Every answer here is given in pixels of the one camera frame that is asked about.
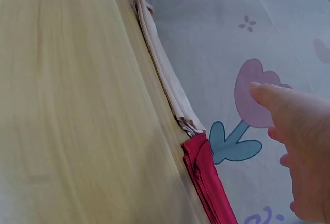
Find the red fabric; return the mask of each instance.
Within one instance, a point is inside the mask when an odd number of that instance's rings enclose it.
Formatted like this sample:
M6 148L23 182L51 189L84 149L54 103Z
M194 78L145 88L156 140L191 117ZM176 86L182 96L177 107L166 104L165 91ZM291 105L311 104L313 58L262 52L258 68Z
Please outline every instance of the red fabric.
M183 143L182 149L185 153L183 161L211 224L237 224L205 133Z

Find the hand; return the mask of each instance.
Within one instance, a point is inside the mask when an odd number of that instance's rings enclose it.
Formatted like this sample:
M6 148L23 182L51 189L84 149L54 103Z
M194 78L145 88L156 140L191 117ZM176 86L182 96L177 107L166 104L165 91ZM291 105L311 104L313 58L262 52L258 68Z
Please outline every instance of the hand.
M270 138L283 143L294 202L305 221L330 222L330 102L289 88L252 82L250 94L272 115Z

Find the floral print sheet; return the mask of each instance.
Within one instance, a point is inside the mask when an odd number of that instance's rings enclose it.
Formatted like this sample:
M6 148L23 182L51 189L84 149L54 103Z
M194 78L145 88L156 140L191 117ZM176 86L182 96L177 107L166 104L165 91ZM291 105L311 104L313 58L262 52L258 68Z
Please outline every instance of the floral print sheet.
M330 0L147 0L238 223L303 223L251 81L330 99Z

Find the folded cloth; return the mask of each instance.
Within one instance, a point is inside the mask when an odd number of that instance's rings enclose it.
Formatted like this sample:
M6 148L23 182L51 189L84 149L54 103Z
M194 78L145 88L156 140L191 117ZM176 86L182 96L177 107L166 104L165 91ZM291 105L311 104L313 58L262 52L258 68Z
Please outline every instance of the folded cloth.
M205 128L192 110L185 91L176 77L160 42L156 24L152 18L154 12L151 5L146 0L133 0L132 7L140 22L144 38L174 116L189 136L203 133Z
M219 179L205 133L182 144L183 161L211 224L237 224Z

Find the pink tulip print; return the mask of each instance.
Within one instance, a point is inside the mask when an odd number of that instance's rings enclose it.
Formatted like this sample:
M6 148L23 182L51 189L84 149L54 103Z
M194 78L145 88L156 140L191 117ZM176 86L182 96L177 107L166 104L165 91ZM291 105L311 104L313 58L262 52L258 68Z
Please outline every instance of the pink tulip print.
M277 73L263 71L258 59L250 59L243 64L236 78L234 89L235 105L242 121L227 138L225 138L225 128L222 122L216 121L212 125L210 142L215 164L220 164L225 159L243 161L258 154L262 149L260 141L240 141L240 139L250 126L267 128L273 125L269 111L256 103L249 94L249 84L252 81L290 88L288 85L281 84Z

